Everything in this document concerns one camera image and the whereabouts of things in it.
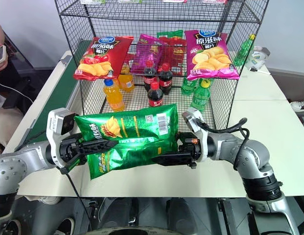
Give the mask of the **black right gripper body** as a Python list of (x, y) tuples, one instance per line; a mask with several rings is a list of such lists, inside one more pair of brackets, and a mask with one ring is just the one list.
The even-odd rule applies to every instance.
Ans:
[(178, 146), (179, 164), (196, 169), (196, 160), (201, 156), (200, 140), (191, 132), (179, 132), (178, 139), (182, 143)]

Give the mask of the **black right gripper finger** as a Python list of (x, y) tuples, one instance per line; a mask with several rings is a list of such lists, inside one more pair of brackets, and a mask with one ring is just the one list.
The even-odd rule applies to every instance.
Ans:
[(159, 155), (152, 158), (152, 161), (162, 166), (187, 165), (189, 167), (195, 166), (195, 161), (190, 152), (175, 152)]

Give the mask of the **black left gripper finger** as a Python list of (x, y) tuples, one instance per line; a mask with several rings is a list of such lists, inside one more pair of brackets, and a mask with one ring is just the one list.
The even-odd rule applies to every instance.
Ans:
[(78, 146), (79, 153), (102, 153), (107, 152), (118, 144), (118, 141), (98, 139), (95, 141), (86, 141)]

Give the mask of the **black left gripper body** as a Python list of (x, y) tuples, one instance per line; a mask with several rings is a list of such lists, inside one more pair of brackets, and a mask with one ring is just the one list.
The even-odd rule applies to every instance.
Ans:
[(87, 162), (82, 134), (73, 134), (63, 139), (59, 152), (61, 159), (65, 162), (65, 166), (60, 168), (61, 174), (68, 174), (75, 166), (84, 165)]

